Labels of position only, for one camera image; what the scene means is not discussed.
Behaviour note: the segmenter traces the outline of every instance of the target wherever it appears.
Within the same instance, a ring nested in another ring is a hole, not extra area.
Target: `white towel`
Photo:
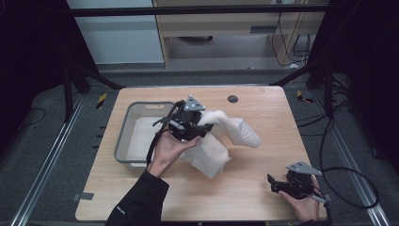
[[[196,147],[186,150],[180,156],[208,178],[215,178],[231,159],[222,138],[228,137],[233,145],[257,148],[261,140],[241,118],[229,118],[223,111],[205,111],[198,125],[213,124],[211,132],[202,138]]]

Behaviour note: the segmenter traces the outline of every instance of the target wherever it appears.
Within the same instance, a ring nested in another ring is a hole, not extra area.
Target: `gray floor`
[[[176,39],[173,44],[170,66],[167,69],[149,68],[137,70],[135,73],[105,73],[104,76],[129,87],[265,85],[278,81],[294,70],[289,66],[281,67],[277,63],[270,43],[262,36],[214,37],[208,42]],[[298,60],[296,66],[300,67],[302,62],[300,58]],[[300,121],[302,119],[323,113],[317,103],[310,104],[296,98],[298,90],[302,90],[305,98],[314,100],[317,100],[322,92],[322,89],[306,90],[303,84],[306,77],[303,75],[284,87],[298,125],[307,122]],[[89,79],[89,82],[92,85],[89,94],[82,96],[74,92],[75,101],[83,98],[82,109],[30,213],[31,225],[83,225],[74,217],[78,202],[73,201],[72,196],[83,191],[104,127],[118,95],[117,90],[107,88],[95,80]],[[105,92],[107,98],[102,109],[96,109],[99,96]],[[345,97],[337,96],[336,100],[337,103],[341,103]],[[396,214],[399,213],[399,201],[396,198],[399,177],[389,162],[372,156],[373,147],[362,132],[356,117],[348,109],[348,106],[345,106],[335,112],[335,128],[343,137],[345,147],[355,159],[360,171],[370,177],[378,188],[380,208],[390,224],[399,225],[399,216]],[[62,87],[44,91],[35,98],[32,110],[23,122],[25,126],[21,127],[9,144],[7,158],[0,165],[0,222],[3,222],[0,225],[8,225],[23,203],[56,141],[56,136],[63,126],[63,119]],[[326,121],[321,120],[299,128],[310,160],[316,168],[320,166],[318,156],[322,137],[319,135],[325,127]],[[329,132],[326,137],[323,149],[324,166],[345,166],[341,148],[333,132]],[[353,180],[346,172],[331,173],[328,178],[331,178],[331,183],[346,198],[361,204]],[[331,192],[323,180],[320,180],[320,184],[325,193]],[[334,225],[388,225],[383,222],[373,223],[370,218],[373,211],[360,210],[335,195],[333,197],[331,218]],[[208,222],[203,225],[220,224]],[[271,222],[271,225],[288,225],[288,222]]]

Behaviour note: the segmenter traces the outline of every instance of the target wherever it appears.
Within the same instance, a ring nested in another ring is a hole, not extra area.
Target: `black jacket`
[[[112,210],[105,226],[159,226],[169,185],[144,170],[136,184]],[[325,221],[308,221],[300,226],[325,226]]]

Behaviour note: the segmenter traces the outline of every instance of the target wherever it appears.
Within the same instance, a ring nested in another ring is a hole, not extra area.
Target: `cable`
[[[34,125],[34,124],[38,123],[39,121],[42,121],[42,120],[44,119],[44,117],[46,116],[46,111],[45,111],[43,108],[41,108],[41,107],[33,107],[33,108],[31,108],[30,110],[41,110],[41,111],[43,112],[43,115],[41,116],[40,119],[38,119],[38,120],[36,120],[36,121],[33,121],[33,122],[31,122],[31,123],[27,123],[27,124],[22,124],[21,127],[26,127],[26,126]]]
[[[288,49],[287,49],[287,45],[286,45],[286,43],[285,43],[285,39],[284,39],[284,37],[283,37],[283,35],[282,35],[282,30],[281,30],[281,26],[280,26],[280,20],[281,20],[281,12],[279,12],[279,18],[278,18],[278,20],[277,20],[276,29],[275,29],[275,31],[273,32],[273,35],[272,35],[272,49],[273,49],[273,52],[274,52],[275,56],[277,57],[277,53],[276,53],[276,50],[275,50],[275,48],[274,48],[274,36],[275,36],[275,34],[276,34],[277,29],[279,28],[279,32],[280,32],[280,34],[281,34],[282,42],[283,42],[284,48],[285,48],[285,55],[291,59],[290,55],[288,54]],[[291,65],[291,64],[293,64],[293,63],[300,62],[300,60],[294,60],[294,59],[291,59],[291,60],[292,60],[293,62],[291,62],[291,63],[289,63],[289,64],[281,64],[281,63],[279,62],[279,59],[277,58],[277,62],[278,62],[278,64],[279,64],[280,66],[289,66],[289,65]]]
[[[359,209],[373,208],[376,205],[378,205],[378,203],[379,203],[379,193],[378,193],[378,190],[375,188],[375,185],[371,182],[371,180],[368,177],[366,177],[364,174],[360,173],[359,171],[356,171],[356,170],[350,169],[350,168],[331,167],[331,168],[324,169],[324,167],[323,167],[323,147],[324,147],[324,143],[325,143],[325,140],[326,140],[327,129],[328,129],[328,127],[329,127],[329,125],[331,124],[332,121],[334,121],[333,118],[330,118],[328,120],[327,127],[325,129],[325,133],[323,134],[323,137],[322,137],[322,143],[320,145],[320,151],[319,151],[320,171],[323,173],[323,179],[325,180],[327,186],[331,189],[331,191],[334,192],[335,195],[340,197],[344,202],[348,203],[349,205],[352,205],[352,206],[357,207]],[[351,171],[353,173],[356,173],[357,175],[359,175],[360,177],[365,179],[367,181],[367,183],[370,185],[370,187],[373,190],[373,192],[375,193],[375,202],[370,204],[370,205],[360,205],[360,204],[356,204],[354,202],[351,202],[348,199],[346,199],[345,197],[343,197],[337,190],[334,189],[334,187],[331,185],[331,183],[328,181],[328,179],[326,177],[326,172],[333,171],[333,170],[348,170],[348,171]]]

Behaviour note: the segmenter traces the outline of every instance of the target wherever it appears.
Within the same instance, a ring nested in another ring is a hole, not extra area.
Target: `aluminum rail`
[[[51,171],[53,170],[54,165],[59,157],[59,154],[64,147],[64,144],[67,140],[71,129],[76,121],[76,118],[82,108],[82,103],[85,100],[85,95],[80,94],[76,100],[76,104],[74,107],[74,112],[69,121],[65,122],[62,126],[55,143],[53,144],[52,149],[47,155],[46,160],[44,161],[33,185],[31,186],[29,192],[27,193],[24,202],[21,204],[17,213],[14,215],[14,218],[11,221],[11,226],[23,226],[27,223],[30,214],[32,213],[33,208],[36,205],[36,202],[39,199],[41,191],[44,189],[44,186],[49,178]]]
[[[322,105],[323,102],[323,97],[317,90],[312,90],[311,94],[313,97],[315,97],[315,102],[319,106],[320,110],[322,112],[325,112],[324,107]],[[339,129],[337,128],[336,125],[332,126],[331,129],[331,135],[332,139],[334,140],[334,143],[337,146],[338,153],[341,156],[341,159],[343,163],[345,164],[346,167],[360,171],[360,168],[358,164],[355,161],[355,158],[352,156],[350,153],[350,150],[345,144],[345,141],[343,139],[343,136],[341,135]],[[367,181],[364,178],[359,177],[358,175],[355,175],[354,173],[350,173],[350,177],[352,179],[352,183],[355,186],[356,190],[359,193],[359,196],[365,205],[370,205],[374,203],[375,201],[375,194],[370,187],[370,185],[367,183]],[[372,220],[374,225],[377,226],[390,226],[390,222],[387,219],[387,216],[385,215],[383,209],[381,208],[381,205],[378,204],[377,206],[373,208],[367,209],[367,212],[370,216],[370,219]]]
[[[265,13],[265,12],[320,12],[342,10],[346,6],[330,4],[290,5],[236,5],[236,6],[194,6],[154,8],[78,8],[69,10],[47,10],[46,14],[72,17],[144,16],[177,14],[224,14],[224,13]]]

